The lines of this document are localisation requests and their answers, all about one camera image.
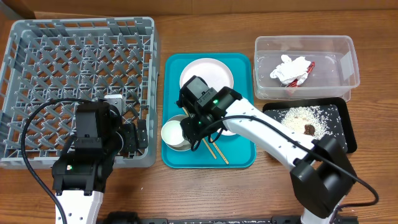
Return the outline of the grey bowl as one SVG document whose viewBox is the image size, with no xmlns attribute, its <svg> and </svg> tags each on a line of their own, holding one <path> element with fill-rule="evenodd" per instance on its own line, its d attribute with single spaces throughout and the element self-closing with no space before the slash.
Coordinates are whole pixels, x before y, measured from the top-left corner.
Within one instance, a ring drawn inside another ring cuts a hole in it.
<svg viewBox="0 0 398 224">
<path fill-rule="evenodd" d="M 173 116 L 168 121 L 176 120 L 176 121 L 181 122 L 185 118 L 187 118 L 187 115 L 180 114 L 180 115 Z M 191 144 L 186 139 L 185 139 L 184 145 L 181 147 L 172 147 L 169 145 L 167 145 L 167 146 L 170 147 L 171 149 L 173 149 L 174 151 L 187 151 L 187 150 L 190 150 L 190 148 L 191 148 Z"/>
</svg>

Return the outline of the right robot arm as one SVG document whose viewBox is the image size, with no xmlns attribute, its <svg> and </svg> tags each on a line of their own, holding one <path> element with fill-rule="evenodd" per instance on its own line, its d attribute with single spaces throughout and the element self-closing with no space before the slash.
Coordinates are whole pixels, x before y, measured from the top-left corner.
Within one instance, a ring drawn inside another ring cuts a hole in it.
<svg viewBox="0 0 398 224">
<path fill-rule="evenodd" d="M 290 172 L 294 194 L 305 209 L 302 223 L 335 221 L 341 201 L 355 183 L 355 171 L 338 140 L 291 130 L 235 90 L 225 86 L 216 91 L 197 76 L 181 87 L 177 106 L 188 112 L 180 125 L 192 151 L 219 129 L 238 134 Z"/>
</svg>

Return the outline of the red snack wrapper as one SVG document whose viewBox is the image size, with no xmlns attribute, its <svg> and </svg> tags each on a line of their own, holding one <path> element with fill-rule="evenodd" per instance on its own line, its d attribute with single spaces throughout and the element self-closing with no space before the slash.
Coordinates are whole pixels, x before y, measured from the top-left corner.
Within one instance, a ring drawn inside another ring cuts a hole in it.
<svg viewBox="0 0 398 224">
<path fill-rule="evenodd" d="M 307 71 L 304 75 L 302 75 L 299 79 L 295 79 L 293 82 L 289 83 L 286 85 L 286 87 L 298 87 L 301 85 L 309 76 L 309 74 L 312 72 L 312 70 L 315 67 L 315 62 L 311 62 L 311 64 L 308 66 Z"/>
</svg>

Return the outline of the brown food scrap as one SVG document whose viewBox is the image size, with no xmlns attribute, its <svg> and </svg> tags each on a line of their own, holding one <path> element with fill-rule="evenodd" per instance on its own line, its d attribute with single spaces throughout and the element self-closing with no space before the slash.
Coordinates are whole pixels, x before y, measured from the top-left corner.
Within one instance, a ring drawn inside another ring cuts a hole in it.
<svg viewBox="0 0 398 224">
<path fill-rule="evenodd" d="M 315 135 L 315 127 L 311 124 L 306 124 L 304 126 L 305 130 L 304 130 L 304 134 L 305 135 L 309 135 L 309 136 L 314 136 Z"/>
</svg>

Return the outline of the small pink bowl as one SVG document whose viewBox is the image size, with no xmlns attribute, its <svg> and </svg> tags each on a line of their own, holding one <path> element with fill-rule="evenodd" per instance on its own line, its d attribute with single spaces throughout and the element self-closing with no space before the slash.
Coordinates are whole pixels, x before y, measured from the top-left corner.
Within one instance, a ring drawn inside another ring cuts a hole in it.
<svg viewBox="0 0 398 224">
<path fill-rule="evenodd" d="M 226 129 L 219 129 L 218 132 L 221 132 L 221 134 L 224 136 L 234 136 L 235 135 L 235 133 L 228 131 Z"/>
</svg>

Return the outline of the white napkin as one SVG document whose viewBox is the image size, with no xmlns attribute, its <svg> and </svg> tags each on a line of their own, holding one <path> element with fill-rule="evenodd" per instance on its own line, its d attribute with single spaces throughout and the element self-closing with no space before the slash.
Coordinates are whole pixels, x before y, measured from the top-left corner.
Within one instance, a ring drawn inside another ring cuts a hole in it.
<svg viewBox="0 0 398 224">
<path fill-rule="evenodd" d="M 296 78 L 299 79 L 307 71 L 311 61 L 305 59 L 304 56 L 297 57 L 292 60 L 288 55 L 281 55 L 282 63 L 276 66 L 276 68 L 270 73 L 270 77 L 288 85 L 293 82 Z"/>
</svg>

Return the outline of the large white plate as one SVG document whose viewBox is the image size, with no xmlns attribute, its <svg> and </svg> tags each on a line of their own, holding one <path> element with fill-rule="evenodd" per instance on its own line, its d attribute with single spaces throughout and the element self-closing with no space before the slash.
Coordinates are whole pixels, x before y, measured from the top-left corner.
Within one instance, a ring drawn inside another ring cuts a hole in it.
<svg viewBox="0 0 398 224">
<path fill-rule="evenodd" d="M 202 78 L 210 88 L 220 91 L 223 87 L 234 87 L 231 70 L 221 61 L 213 58 L 200 58 L 189 63 L 180 76 L 180 88 L 192 76 Z"/>
</svg>

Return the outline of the white cup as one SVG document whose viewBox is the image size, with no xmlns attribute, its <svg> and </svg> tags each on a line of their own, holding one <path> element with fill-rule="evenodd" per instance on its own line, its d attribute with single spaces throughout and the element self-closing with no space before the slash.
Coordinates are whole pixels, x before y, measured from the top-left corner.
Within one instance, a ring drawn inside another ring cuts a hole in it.
<svg viewBox="0 0 398 224">
<path fill-rule="evenodd" d="M 169 146 L 183 146 L 185 139 L 183 137 L 180 121 L 172 120 L 166 122 L 161 129 L 161 137 L 162 140 Z"/>
</svg>

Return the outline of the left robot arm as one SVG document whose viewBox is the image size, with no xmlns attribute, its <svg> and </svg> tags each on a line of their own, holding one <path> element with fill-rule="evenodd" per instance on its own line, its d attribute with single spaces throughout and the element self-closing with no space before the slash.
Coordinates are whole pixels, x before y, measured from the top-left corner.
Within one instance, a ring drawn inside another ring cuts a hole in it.
<svg viewBox="0 0 398 224">
<path fill-rule="evenodd" d="M 78 105 L 75 118 L 75 134 L 52 167 L 57 221 L 95 223 L 116 156 L 148 147 L 147 123 L 124 124 L 119 109 L 105 101 Z"/>
</svg>

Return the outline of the pile of rice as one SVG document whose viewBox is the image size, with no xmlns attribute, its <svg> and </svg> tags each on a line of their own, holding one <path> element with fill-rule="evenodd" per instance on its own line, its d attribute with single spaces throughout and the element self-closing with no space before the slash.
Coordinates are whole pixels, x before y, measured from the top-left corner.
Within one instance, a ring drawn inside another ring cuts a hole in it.
<svg viewBox="0 0 398 224">
<path fill-rule="evenodd" d="M 304 126 L 311 124 L 315 127 L 315 139 L 332 136 L 346 144 L 341 118 L 335 105 L 265 110 L 264 113 L 295 132 L 303 134 Z"/>
</svg>

